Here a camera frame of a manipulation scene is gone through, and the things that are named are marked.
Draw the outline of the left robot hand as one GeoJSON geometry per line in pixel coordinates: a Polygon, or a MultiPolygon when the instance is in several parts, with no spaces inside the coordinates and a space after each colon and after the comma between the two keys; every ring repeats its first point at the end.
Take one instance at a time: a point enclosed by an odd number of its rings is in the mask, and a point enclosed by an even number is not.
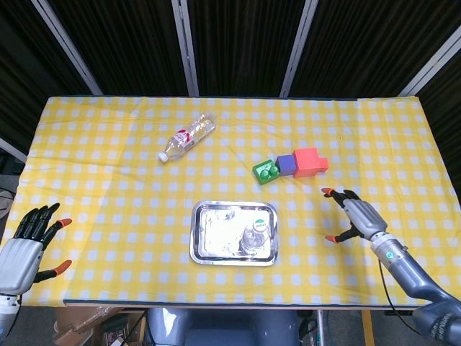
{"type": "Polygon", "coordinates": [[[1,294],[20,296],[33,284],[55,278],[72,264],[67,259],[59,266],[40,271],[45,250],[59,230],[71,224],[70,218],[59,219],[49,224],[59,203],[44,205],[29,211],[20,221],[12,238],[1,250],[1,294]]]}

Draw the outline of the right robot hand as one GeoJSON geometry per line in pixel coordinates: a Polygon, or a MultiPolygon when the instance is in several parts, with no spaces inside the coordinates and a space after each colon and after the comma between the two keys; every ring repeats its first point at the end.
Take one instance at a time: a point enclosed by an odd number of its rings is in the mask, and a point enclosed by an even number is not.
{"type": "Polygon", "coordinates": [[[371,240],[375,234],[385,233],[388,225],[371,204],[363,201],[354,191],[324,187],[321,192],[326,198],[333,198],[343,209],[350,220],[350,229],[337,236],[327,235],[325,239],[338,244],[359,236],[371,240]]]}

